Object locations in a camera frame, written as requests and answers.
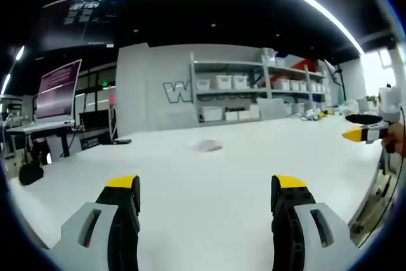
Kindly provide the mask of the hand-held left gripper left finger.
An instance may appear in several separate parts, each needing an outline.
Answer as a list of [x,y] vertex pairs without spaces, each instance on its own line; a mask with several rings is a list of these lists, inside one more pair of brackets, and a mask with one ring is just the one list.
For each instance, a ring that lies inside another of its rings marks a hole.
[[138,270],[140,202],[138,175],[110,180],[61,226],[49,257],[62,270]]

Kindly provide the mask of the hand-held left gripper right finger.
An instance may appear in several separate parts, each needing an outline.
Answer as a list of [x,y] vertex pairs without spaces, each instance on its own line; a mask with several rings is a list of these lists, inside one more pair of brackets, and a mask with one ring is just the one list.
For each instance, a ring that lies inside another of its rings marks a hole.
[[349,270],[358,256],[350,230],[300,179],[271,182],[273,270]]

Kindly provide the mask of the person's right hand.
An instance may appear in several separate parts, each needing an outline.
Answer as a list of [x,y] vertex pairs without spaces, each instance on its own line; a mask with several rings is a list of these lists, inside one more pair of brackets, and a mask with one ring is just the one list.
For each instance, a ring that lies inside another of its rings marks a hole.
[[392,145],[395,153],[405,158],[405,127],[397,122],[389,126],[387,135],[383,138],[381,145],[387,148]]

